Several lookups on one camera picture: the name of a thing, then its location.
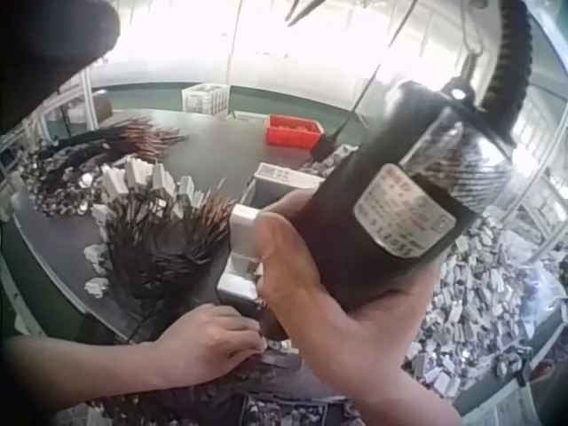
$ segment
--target red plastic box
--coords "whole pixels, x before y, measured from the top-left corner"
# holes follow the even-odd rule
[[[323,128],[314,120],[270,114],[266,127],[266,144],[312,149]]]

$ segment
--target factory floor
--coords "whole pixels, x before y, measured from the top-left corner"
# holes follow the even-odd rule
[[[129,108],[152,108],[181,110],[180,90],[187,84],[148,84],[130,87],[114,87],[108,90],[113,109]],[[254,91],[245,88],[232,88],[230,111],[247,111],[259,114],[290,114],[302,116],[319,121],[326,130],[332,130],[339,125],[345,117],[345,111],[326,106],[307,99],[300,99],[286,95],[280,95],[265,91]],[[65,127],[57,124],[53,129],[61,136],[66,136]],[[80,127],[71,129],[73,133],[79,131]],[[352,143],[360,142],[363,128],[358,122],[351,122],[343,140]],[[14,260],[28,259],[28,249],[25,243],[16,238],[17,230],[13,224],[4,226],[4,237],[10,241],[6,244],[3,238],[2,252],[4,257]],[[60,338],[73,339],[81,321],[81,314],[77,312],[62,294],[50,283],[45,275],[43,268],[33,260],[27,260],[18,271],[11,271],[14,281],[18,284],[22,296],[26,300],[28,307],[34,313],[37,321],[48,335]],[[2,294],[2,331],[3,337],[15,335],[18,332],[14,329],[15,313],[5,294]],[[562,399],[562,388],[568,380],[568,367],[563,370],[555,381],[550,382],[554,391],[550,391],[550,386],[544,389],[542,386],[535,388],[535,401],[537,407],[542,411],[540,415],[543,426],[551,423],[554,413],[565,406]]]

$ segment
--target white sticker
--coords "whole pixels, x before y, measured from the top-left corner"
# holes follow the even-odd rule
[[[361,195],[353,214],[394,256],[421,256],[449,233],[455,217],[394,164],[385,164]]]
[[[321,177],[308,175],[301,171],[275,166],[266,162],[260,163],[258,170],[255,173],[255,178],[271,180],[278,184],[302,189],[317,188],[321,182],[323,182]]]

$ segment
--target white box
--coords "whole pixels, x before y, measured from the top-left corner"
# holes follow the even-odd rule
[[[181,91],[182,111],[228,116],[231,86],[221,83],[197,84]]]

